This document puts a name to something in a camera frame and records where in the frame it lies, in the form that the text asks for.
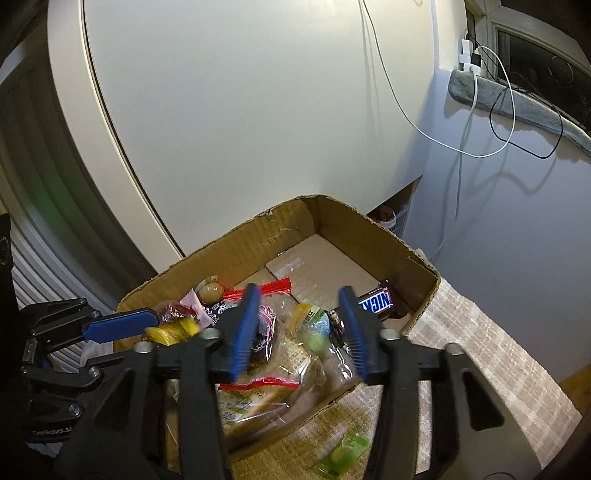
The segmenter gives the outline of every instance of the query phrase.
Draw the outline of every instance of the beige carpet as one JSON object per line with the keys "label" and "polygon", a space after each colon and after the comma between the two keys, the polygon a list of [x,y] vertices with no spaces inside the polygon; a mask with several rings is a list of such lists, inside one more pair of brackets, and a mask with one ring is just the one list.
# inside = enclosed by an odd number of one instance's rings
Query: beige carpet
{"label": "beige carpet", "polygon": [[[442,348],[457,342],[474,359],[521,426],[542,466],[564,445],[581,415],[548,373],[509,335],[462,297],[448,282],[441,285],[408,334],[414,343]],[[426,470],[430,448],[430,395],[422,382],[417,472]],[[233,464],[236,480],[317,479],[311,465],[329,452],[348,430],[373,436],[380,387],[360,385],[307,425],[266,450]],[[343,479],[361,479],[367,456]]]}

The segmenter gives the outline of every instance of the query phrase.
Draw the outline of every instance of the wooden floor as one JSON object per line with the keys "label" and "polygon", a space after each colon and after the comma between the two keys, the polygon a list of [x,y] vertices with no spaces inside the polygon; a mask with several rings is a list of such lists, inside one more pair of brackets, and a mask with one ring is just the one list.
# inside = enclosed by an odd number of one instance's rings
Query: wooden floor
{"label": "wooden floor", "polygon": [[582,414],[591,406],[591,365],[560,383],[560,388]]}

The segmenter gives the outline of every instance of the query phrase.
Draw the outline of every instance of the blue gripper pad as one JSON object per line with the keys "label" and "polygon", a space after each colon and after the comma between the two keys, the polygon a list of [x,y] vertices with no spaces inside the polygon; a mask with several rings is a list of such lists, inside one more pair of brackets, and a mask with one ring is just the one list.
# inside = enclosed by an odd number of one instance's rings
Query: blue gripper pad
{"label": "blue gripper pad", "polygon": [[105,343],[140,335],[146,327],[155,327],[157,325],[158,317],[153,310],[139,309],[131,312],[114,313],[89,323],[82,335],[84,340]]}

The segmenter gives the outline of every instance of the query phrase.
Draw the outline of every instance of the cardboard sheet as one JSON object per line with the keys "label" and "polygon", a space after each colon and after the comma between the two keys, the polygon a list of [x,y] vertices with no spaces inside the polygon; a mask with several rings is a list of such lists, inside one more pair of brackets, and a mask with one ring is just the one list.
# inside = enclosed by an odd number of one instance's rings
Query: cardboard sheet
{"label": "cardboard sheet", "polygon": [[292,295],[300,303],[325,310],[337,307],[343,285],[360,296],[378,286],[378,280],[320,235],[312,235],[267,264],[277,278],[289,277]]}

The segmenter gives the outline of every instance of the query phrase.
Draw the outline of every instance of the power adapter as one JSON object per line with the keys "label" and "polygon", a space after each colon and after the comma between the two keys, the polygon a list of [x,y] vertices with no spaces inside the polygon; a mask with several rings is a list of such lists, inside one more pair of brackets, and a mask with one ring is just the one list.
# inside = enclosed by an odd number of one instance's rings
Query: power adapter
{"label": "power adapter", "polygon": [[459,62],[462,64],[464,72],[474,72],[476,75],[482,74],[482,57],[473,51],[470,40],[462,40],[462,52],[459,55]]}

